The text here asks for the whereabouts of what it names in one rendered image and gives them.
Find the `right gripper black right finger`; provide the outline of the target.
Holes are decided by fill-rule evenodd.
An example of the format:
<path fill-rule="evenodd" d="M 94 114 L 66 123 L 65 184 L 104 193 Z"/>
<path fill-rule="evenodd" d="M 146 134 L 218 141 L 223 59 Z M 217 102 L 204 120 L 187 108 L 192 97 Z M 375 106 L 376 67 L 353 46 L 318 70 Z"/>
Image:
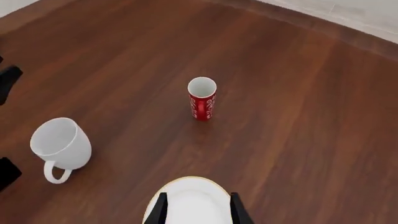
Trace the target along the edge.
<path fill-rule="evenodd" d="M 233 224 L 254 224 L 237 192 L 230 195 L 230 210 Z"/>

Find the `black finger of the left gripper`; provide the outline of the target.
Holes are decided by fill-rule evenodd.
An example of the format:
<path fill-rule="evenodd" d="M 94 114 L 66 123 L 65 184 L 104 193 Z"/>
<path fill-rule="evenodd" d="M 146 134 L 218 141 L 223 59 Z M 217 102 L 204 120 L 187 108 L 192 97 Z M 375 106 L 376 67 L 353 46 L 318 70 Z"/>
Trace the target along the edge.
<path fill-rule="evenodd" d="M 22 172 L 9 158 L 0 158 L 0 192 L 15 182 L 21 175 Z"/>
<path fill-rule="evenodd" d="M 15 65 L 11 65 L 0 71 L 0 106 L 5 104 L 13 85 L 22 74 L 23 71 Z"/>

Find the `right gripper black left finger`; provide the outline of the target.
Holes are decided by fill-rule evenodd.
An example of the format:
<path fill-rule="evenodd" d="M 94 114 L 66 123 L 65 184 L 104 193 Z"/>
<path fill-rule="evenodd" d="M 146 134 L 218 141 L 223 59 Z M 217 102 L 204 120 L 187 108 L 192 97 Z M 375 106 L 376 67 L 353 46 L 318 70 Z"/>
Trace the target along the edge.
<path fill-rule="evenodd" d="M 145 220 L 145 224 L 165 224 L 167 219 L 167 209 L 167 194 L 162 192 L 159 194 L 153 209 Z"/>

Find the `white plate with gold rim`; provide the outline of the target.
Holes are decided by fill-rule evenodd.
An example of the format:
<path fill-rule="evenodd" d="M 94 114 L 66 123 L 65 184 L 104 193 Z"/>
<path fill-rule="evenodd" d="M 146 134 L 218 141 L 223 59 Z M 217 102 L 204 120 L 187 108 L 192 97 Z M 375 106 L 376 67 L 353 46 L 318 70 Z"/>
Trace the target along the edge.
<path fill-rule="evenodd" d="M 210 179 L 196 176 L 181 177 L 160 188 L 147 205 L 143 221 L 163 192 L 168 201 L 165 224 L 233 224 L 227 191 Z"/>

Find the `red mug with white pattern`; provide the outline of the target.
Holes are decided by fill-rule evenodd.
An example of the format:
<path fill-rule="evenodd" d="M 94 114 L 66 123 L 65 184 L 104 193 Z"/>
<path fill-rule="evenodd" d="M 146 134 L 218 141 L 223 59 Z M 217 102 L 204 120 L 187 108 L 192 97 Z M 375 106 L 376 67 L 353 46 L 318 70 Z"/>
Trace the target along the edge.
<path fill-rule="evenodd" d="M 213 116 L 217 84 L 208 77 L 196 77 L 188 83 L 192 116 L 199 121 L 208 121 Z"/>

